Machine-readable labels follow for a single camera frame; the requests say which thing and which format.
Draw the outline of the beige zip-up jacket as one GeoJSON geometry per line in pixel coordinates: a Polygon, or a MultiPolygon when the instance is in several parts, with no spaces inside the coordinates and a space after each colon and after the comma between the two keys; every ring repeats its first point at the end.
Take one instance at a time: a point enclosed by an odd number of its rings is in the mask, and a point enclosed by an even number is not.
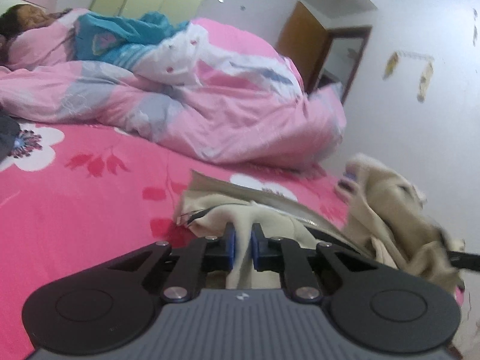
{"type": "Polygon", "coordinates": [[[235,177],[229,181],[193,172],[176,209],[176,222],[197,237],[222,236],[228,223],[236,231],[233,270],[227,289],[277,289],[279,276],[261,273],[251,261],[251,227],[258,223],[265,236],[292,239],[313,250],[312,231],[343,242],[362,256],[421,277],[449,293],[463,281],[448,261],[449,251],[462,251],[462,241],[450,240],[423,213],[424,200],[414,184],[374,158],[357,154],[346,164],[353,175],[347,195],[348,216],[343,229],[295,200],[259,189],[235,177]]]}

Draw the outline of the pink floral duvet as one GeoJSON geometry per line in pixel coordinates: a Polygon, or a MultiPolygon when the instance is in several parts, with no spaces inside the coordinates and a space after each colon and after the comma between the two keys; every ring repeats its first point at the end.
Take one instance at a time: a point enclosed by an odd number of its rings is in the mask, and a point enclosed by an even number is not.
{"type": "Polygon", "coordinates": [[[293,61],[256,35],[189,23],[129,70],[76,54],[32,71],[1,65],[1,108],[120,128],[210,164],[304,169],[337,149],[347,122],[334,88],[308,94],[293,61]]]}

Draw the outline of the brown wooden door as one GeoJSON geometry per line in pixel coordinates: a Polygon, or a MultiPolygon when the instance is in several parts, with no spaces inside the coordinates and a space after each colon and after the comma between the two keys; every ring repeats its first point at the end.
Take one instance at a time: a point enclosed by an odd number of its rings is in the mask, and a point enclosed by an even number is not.
{"type": "Polygon", "coordinates": [[[328,30],[298,1],[281,30],[275,49],[293,61],[307,92],[312,91],[313,81],[320,72],[328,39],[328,30]]]}

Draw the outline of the dark garment at edge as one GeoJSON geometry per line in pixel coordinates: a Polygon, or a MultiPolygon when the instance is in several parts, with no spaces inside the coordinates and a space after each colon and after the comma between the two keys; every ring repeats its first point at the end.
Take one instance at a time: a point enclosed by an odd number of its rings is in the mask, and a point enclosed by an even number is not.
{"type": "Polygon", "coordinates": [[[19,134],[19,123],[2,112],[0,115],[0,162],[12,152],[19,134]]]}

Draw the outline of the teal patterned blanket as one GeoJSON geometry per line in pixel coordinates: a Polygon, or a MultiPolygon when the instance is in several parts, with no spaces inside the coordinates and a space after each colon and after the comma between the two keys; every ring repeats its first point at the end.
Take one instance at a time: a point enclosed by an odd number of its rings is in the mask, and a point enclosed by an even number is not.
{"type": "Polygon", "coordinates": [[[147,52],[185,31],[189,24],[172,24],[157,11],[138,19],[89,12],[75,22],[76,59],[106,62],[129,70],[147,52]]]}

